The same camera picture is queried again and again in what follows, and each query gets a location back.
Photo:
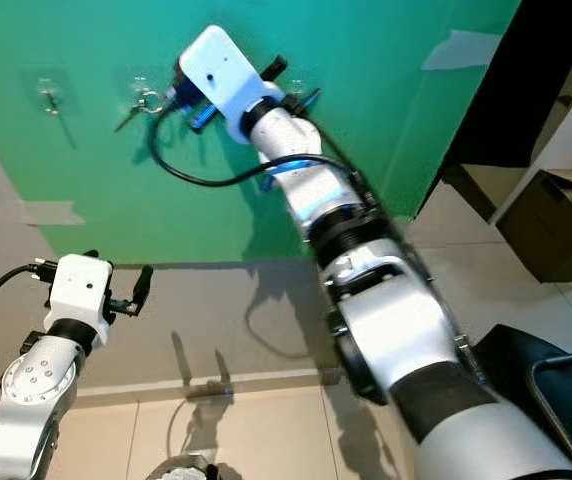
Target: baseboard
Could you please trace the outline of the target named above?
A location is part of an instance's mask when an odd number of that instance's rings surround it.
[[[229,379],[222,379],[221,377],[194,378],[190,385],[185,385],[182,380],[168,380],[154,383],[80,388],[73,408],[333,385],[339,382],[341,376],[342,371],[339,368],[302,369],[231,375]]]

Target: white tape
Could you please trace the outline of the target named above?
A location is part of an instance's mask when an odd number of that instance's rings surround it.
[[[491,33],[451,30],[448,40],[439,43],[422,65],[422,70],[454,70],[488,65],[502,39]]]
[[[85,225],[86,221],[73,212],[74,204],[13,200],[0,206],[0,225]]]

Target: tile floor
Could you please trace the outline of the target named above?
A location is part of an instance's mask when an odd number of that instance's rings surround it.
[[[572,351],[572,284],[539,284],[449,186],[408,234],[473,341],[504,322]],[[50,480],[143,480],[182,451],[218,463],[225,480],[413,478],[399,422],[346,384],[74,410],[61,431]]]

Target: key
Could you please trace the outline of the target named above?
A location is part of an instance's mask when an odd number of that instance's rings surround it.
[[[122,121],[122,123],[120,123],[119,125],[117,125],[117,128],[115,129],[116,132],[119,132],[122,128],[124,128],[126,126],[126,124],[128,122],[130,122],[133,118],[135,118],[137,116],[137,114],[139,112],[141,112],[143,110],[143,108],[146,106],[146,100],[144,100],[143,98],[140,98],[137,103],[135,105],[133,105],[130,108],[130,111],[128,112],[128,115],[126,116],[126,118]]]

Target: key ring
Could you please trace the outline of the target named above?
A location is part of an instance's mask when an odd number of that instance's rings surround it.
[[[155,98],[155,104],[154,104],[155,106],[154,107],[148,106],[148,97],[154,97]],[[157,92],[155,90],[151,90],[149,88],[142,90],[141,98],[139,99],[139,101],[141,102],[142,111],[144,111],[146,113],[159,113],[162,110],[162,108],[164,108],[162,106],[162,102],[159,99],[159,95],[157,94]]]

